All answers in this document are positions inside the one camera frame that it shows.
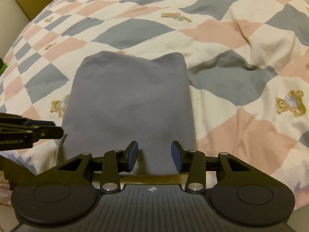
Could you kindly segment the grey-purple garment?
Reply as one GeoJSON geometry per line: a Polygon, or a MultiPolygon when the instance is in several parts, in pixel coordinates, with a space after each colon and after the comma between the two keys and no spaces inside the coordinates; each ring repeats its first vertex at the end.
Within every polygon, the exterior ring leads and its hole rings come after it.
{"type": "Polygon", "coordinates": [[[63,117],[58,162],[83,152],[101,157],[139,146],[134,175],[175,175],[171,145],[196,145],[184,57],[177,52],[147,60],[101,51],[76,71],[63,117]]]}

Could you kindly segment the checkered pink grey white quilt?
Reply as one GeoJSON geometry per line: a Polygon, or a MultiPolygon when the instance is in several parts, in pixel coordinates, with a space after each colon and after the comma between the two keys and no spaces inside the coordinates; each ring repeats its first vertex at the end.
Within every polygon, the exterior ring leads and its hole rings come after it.
{"type": "Polygon", "coordinates": [[[102,50],[181,53],[198,149],[227,148],[308,204],[305,0],[54,0],[5,56],[1,111],[62,123],[77,68],[102,50]]]}

